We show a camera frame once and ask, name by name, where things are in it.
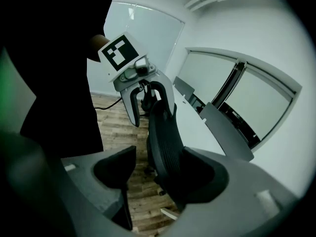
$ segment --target wooden floor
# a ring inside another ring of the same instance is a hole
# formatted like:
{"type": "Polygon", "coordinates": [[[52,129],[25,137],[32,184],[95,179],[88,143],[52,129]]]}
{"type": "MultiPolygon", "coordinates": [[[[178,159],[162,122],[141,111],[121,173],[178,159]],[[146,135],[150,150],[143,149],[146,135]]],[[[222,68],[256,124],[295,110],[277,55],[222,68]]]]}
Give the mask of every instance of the wooden floor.
{"type": "MultiPolygon", "coordinates": [[[[94,107],[108,107],[118,97],[92,95],[94,107]]],[[[148,166],[146,139],[148,118],[141,118],[139,128],[130,122],[122,101],[108,110],[96,110],[104,150],[120,146],[136,146],[136,167],[128,180],[128,206],[133,221],[133,232],[145,236],[157,236],[173,220],[163,215],[160,208],[177,211],[168,195],[158,194],[160,187],[154,182],[154,174],[145,174],[148,166]]]]}

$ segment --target long white tabletop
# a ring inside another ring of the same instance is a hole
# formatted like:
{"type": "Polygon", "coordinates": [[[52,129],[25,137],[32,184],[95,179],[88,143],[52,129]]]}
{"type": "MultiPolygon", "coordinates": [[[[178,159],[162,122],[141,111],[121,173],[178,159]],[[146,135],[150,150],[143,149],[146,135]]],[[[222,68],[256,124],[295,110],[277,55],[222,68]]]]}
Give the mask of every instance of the long white tabletop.
{"type": "Polygon", "coordinates": [[[177,125],[184,146],[225,155],[212,132],[181,93],[173,87],[177,125]]]}

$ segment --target gray partition panel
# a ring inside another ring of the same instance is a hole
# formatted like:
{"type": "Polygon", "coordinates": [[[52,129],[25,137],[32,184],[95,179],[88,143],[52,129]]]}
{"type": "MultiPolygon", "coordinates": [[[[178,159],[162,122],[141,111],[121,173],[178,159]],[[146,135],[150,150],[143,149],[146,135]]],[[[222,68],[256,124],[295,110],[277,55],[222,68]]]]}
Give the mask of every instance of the gray partition panel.
{"type": "Polygon", "coordinates": [[[182,95],[186,95],[185,99],[187,101],[193,95],[194,89],[190,85],[188,85],[185,81],[181,80],[180,78],[176,77],[173,84],[182,95]]]}
{"type": "Polygon", "coordinates": [[[213,133],[224,153],[232,158],[251,161],[254,156],[245,140],[233,124],[211,103],[207,103],[200,113],[205,124],[213,133]]]}

